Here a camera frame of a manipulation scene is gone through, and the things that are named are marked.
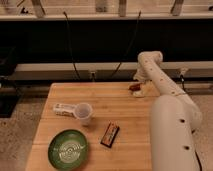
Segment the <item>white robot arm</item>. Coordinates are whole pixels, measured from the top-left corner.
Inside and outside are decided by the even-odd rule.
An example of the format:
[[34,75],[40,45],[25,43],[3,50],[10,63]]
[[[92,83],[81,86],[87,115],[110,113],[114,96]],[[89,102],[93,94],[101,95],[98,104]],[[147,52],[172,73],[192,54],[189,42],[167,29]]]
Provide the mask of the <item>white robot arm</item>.
[[152,171],[203,171],[193,141],[202,112],[161,68],[160,51],[141,52],[134,79],[151,81],[160,93],[150,109]]

